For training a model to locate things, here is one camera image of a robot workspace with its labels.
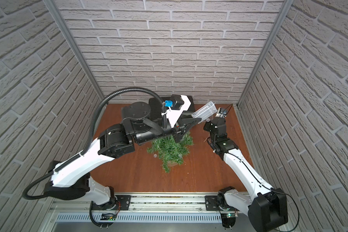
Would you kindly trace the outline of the clear plastic battery box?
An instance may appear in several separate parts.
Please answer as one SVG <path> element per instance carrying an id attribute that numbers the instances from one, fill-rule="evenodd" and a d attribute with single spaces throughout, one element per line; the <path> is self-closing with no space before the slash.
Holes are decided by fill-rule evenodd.
<path id="1" fill-rule="evenodd" d="M 205 121 L 217 112 L 217 108 L 212 101 L 202 106 L 199 110 L 191 114 L 194 119 L 201 119 L 199 123 Z"/>

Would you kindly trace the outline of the small green christmas tree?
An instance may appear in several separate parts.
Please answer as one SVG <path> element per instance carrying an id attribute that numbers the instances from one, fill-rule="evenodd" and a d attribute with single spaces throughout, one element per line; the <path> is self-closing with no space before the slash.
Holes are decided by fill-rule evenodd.
<path id="1" fill-rule="evenodd" d="M 180 165 L 183 164 L 184 158 L 189 155 L 189 146 L 193 146 L 193 138 L 190 133 L 184 135 L 183 139 L 176 143 L 173 136 L 155 139 L 151 142 L 150 147 L 147 149 L 148 153 L 156 154 L 162 161 L 162 168 L 166 173 L 169 173 L 171 167 L 167 166 L 167 161 L 173 160 Z"/>

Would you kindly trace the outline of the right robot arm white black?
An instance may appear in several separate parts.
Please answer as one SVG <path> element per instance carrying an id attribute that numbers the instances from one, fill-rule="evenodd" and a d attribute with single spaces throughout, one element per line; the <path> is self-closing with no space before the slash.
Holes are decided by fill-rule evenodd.
<path id="1" fill-rule="evenodd" d="M 248 163 L 233 140 L 228 138 L 226 120 L 215 117 L 206 122 L 204 130 L 213 152 L 231 167 L 245 186 L 249 196 L 236 189 L 224 188 L 219 192 L 221 207 L 233 207 L 248 216 L 257 232 L 268 232 L 288 222 L 287 197 L 282 189 L 275 189 Z"/>

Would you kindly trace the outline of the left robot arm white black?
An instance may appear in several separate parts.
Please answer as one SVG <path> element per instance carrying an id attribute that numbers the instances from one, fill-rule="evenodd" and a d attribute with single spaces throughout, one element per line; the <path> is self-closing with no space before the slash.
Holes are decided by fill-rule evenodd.
<path id="1" fill-rule="evenodd" d="M 166 126 L 162 126 L 159 119 L 151 119 L 148 103 L 140 101 L 123 107 L 120 124 L 103 131 L 89 148 L 53 166 L 44 195 L 61 200 L 85 198 L 98 206 L 114 206 L 116 199 L 113 188 L 96 182 L 90 172 L 104 163 L 134 152 L 135 144 L 142 145 L 168 136 L 172 136 L 176 142 L 182 141 L 193 126 L 204 120 L 198 112 L 190 112 L 190 100 L 185 95 L 182 98 L 184 102 L 179 109 L 169 108 L 161 113 L 162 117 L 167 117 Z"/>

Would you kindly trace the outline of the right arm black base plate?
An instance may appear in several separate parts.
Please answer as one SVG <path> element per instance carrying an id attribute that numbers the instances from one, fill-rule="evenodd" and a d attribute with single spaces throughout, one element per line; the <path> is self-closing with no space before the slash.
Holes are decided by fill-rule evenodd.
<path id="1" fill-rule="evenodd" d="M 220 211 L 231 212 L 237 211 L 234 207 L 231 207 L 225 203 L 225 200 L 221 196 L 206 195 L 205 196 L 206 211 Z"/>

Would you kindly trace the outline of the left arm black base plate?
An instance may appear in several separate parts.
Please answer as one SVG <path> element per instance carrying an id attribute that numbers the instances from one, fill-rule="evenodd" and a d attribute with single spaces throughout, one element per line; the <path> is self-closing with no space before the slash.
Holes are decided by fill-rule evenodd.
<path id="1" fill-rule="evenodd" d="M 113 210 L 117 211 L 118 209 L 122 211 L 127 211 L 131 203 L 131 195 L 115 195 L 115 201 L 113 203 L 109 202 L 104 205 L 97 205 L 93 203 L 92 210 Z"/>

